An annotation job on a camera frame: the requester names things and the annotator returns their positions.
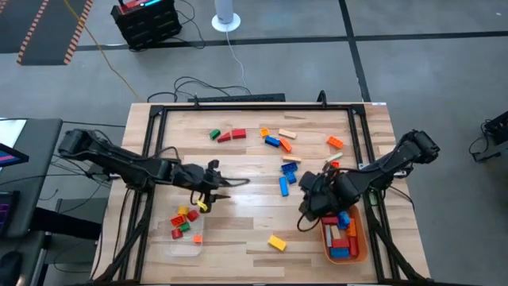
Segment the orange bin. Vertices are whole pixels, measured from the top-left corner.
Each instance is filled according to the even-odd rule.
[[[360,211],[355,205],[352,205],[349,208],[349,217],[355,219],[356,224],[356,240],[358,242],[358,256],[350,257],[350,258],[331,258],[329,248],[326,246],[326,232],[325,225],[322,222],[319,222],[321,226],[321,235],[323,237],[323,247],[325,248],[325,255],[328,260],[336,265],[346,265],[346,264],[356,264],[364,262],[367,259],[368,255],[368,246],[367,239],[365,238],[364,225],[362,223],[362,217],[360,215]]]

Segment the wood grain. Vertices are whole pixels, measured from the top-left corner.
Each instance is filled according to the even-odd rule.
[[[380,157],[390,152],[396,142],[388,110],[383,105],[365,106],[375,155]],[[149,104],[132,105],[122,142],[123,148],[141,153],[149,108]],[[366,161],[360,120],[356,123]],[[245,128],[247,138],[218,144],[208,136],[212,129],[217,128],[222,132]],[[242,187],[218,190],[218,193],[230,195],[232,198],[215,203],[212,212],[206,214],[202,252],[197,257],[171,257],[167,254],[167,240],[171,236],[168,233],[171,226],[167,220],[174,215],[167,206],[187,203],[190,192],[177,187],[158,186],[142,283],[375,282],[371,254],[362,264],[332,265],[323,253],[323,242],[318,229],[308,233],[296,230],[302,192],[297,184],[293,184],[289,186],[290,194],[287,197],[280,195],[278,178],[282,175],[280,165],[283,164],[282,156],[285,153],[282,149],[264,144],[260,135],[261,128],[268,128],[271,134],[277,134],[281,128],[298,134],[295,140],[291,140],[291,155],[302,158],[296,172],[297,178],[305,171],[320,171],[325,159],[337,153],[337,150],[326,144],[328,136],[335,136],[344,142],[341,166],[356,167],[348,117],[344,111],[170,112],[164,147],[177,147],[185,164],[206,165],[208,161],[218,159],[223,176],[248,177],[252,182]],[[156,132],[152,136],[151,153],[155,138]],[[171,151],[163,154],[163,157],[172,156]],[[409,194],[403,180],[394,182],[394,186]],[[121,181],[115,181],[104,218],[102,258],[96,276],[106,269],[113,258],[124,195],[125,185]],[[428,276],[429,270],[410,203],[391,192],[387,193],[385,203],[395,244],[420,274]],[[132,195],[123,213],[119,249],[125,239],[131,204]],[[363,204],[360,202],[356,205],[363,213]],[[267,244],[268,238],[273,234],[287,242],[285,252],[281,253]],[[137,246],[133,248],[133,253],[128,271],[130,277],[133,275]],[[384,269],[388,274],[384,251],[382,255]]]

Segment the gray floor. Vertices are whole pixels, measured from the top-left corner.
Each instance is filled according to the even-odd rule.
[[[113,3],[95,2],[87,22],[101,44],[124,43],[110,19]],[[196,6],[196,22],[205,39],[224,39],[209,25],[213,2],[191,3]],[[508,30],[508,4],[504,1],[347,3],[356,35]],[[337,1],[236,0],[235,6],[243,22],[231,33],[233,39],[345,35]],[[177,7],[190,13],[182,2],[177,1]],[[198,39],[190,24],[180,36]],[[79,43],[91,41],[83,36]],[[284,92],[288,101],[313,101],[324,89],[333,101],[361,101],[347,43],[233,48],[244,64],[252,93]],[[508,38],[360,42],[358,49],[372,101],[387,102],[396,134],[424,129],[441,147],[435,163],[417,167],[409,178],[432,277],[465,284],[506,284],[508,162],[501,157],[486,164],[474,163],[468,146],[479,136],[481,122],[508,107]],[[228,47],[114,51],[107,55],[144,97],[172,91],[173,81],[182,75],[217,85],[241,84],[240,69]],[[1,116],[125,123],[135,99],[98,52],[77,52],[66,67],[20,67],[16,57],[0,55],[0,96],[2,102],[11,102],[0,106]],[[203,97],[217,95],[193,87],[188,91]],[[120,143],[121,130],[103,130]],[[86,198],[96,184],[86,179],[52,178],[47,180],[43,196],[50,196],[55,188],[60,190],[58,197]],[[106,197],[107,190],[99,196]],[[53,208],[54,203],[44,202],[44,207]],[[85,279],[86,275],[51,271],[47,285]]]

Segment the table leg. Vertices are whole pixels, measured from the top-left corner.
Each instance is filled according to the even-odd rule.
[[[101,233],[101,224],[36,207],[30,223],[30,230],[49,231],[54,234],[97,240]]]

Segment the black metal frame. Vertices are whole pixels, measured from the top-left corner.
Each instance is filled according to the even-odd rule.
[[[372,142],[370,138],[370,133],[368,130],[368,123],[367,118],[365,114],[365,108],[363,104],[333,104],[328,103],[326,101],[326,94],[324,91],[321,91],[318,97],[318,101],[321,102],[321,104],[297,104],[297,103],[283,103],[283,104],[252,104],[252,105],[242,105],[240,104],[199,104],[199,102],[195,102],[194,105],[185,104],[185,105],[177,105],[177,106],[162,106],[162,105],[156,105],[152,106],[150,109],[149,119],[148,119],[148,126],[147,131],[144,139],[144,146],[143,146],[143,155],[147,156],[149,153],[149,146],[150,141],[152,139],[153,134],[153,128],[155,125],[155,121],[157,117],[160,117],[160,124],[159,129],[157,132],[157,138],[156,138],[156,148],[155,152],[157,153],[159,150],[163,148],[162,143],[164,140],[164,131],[166,127],[167,122],[167,114],[170,111],[196,111],[196,110],[343,110],[348,113],[348,120],[349,120],[349,127],[351,130],[352,135],[352,142],[353,142],[353,149],[355,153],[356,163],[361,164],[363,163],[362,154],[360,150],[360,140],[358,138],[358,133],[356,129],[356,120],[355,116],[360,117],[360,122],[363,130],[365,145],[367,147],[367,154],[368,159],[370,162],[373,162],[375,160],[374,156],[374,149],[372,147]],[[147,196],[148,199],[146,200],[145,209],[148,208],[150,213],[152,211],[152,205],[153,205],[153,192],[154,189],[149,191]],[[384,202],[381,198],[381,194],[379,191],[375,193],[377,199],[378,199],[378,206],[379,206],[379,214],[381,218],[381,227],[383,229],[383,232],[391,239],[391,232],[390,227],[388,224],[387,219],[387,212],[384,205]],[[135,229],[136,220],[138,217],[138,212],[140,209],[140,203],[141,203],[141,196],[142,194],[137,192],[134,195],[133,205],[131,208],[131,213],[129,217],[129,225],[127,229],[127,238],[125,239],[127,241],[128,237],[133,235],[133,231]],[[372,205],[370,202],[370,199],[368,196],[364,197],[364,206],[366,209],[372,210]],[[139,248],[137,250],[137,259],[136,259],[136,267],[134,270],[134,280],[140,281],[141,279],[141,273],[143,270],[143,262],[144,262],[144,254],[147,244],[147,238],[148,238],[148,226],[149,226],[149,217],[148,221],[144,222],[146,225],[146,228],[143,230],[141,236],[140,236],[140,243]],[[375,265],[375,271],[378,282],[381,282],[385,280],[384,272],[383,272],[383,263],[381,262],[381,254],[379,251],[379,243],[376,237],[375,229],[371,225],[371,219],[368,218],[367,225],[368,225],[368,231],[369,231],[369,238],[371,241],[371,252],[372,257],[374,260]],[[392,278],[395,280],[400,279],[400,275],[398,273],[398,266],[397,261],[394,259],[393,255],[389,252],[389,262],[390,262],[390,268],[392,272]],[[120,268],[120,276],[118,277],[119,280],[125,280],[126,279],[126,273],[127,268],[129,266],[129,255],[123,260]]]

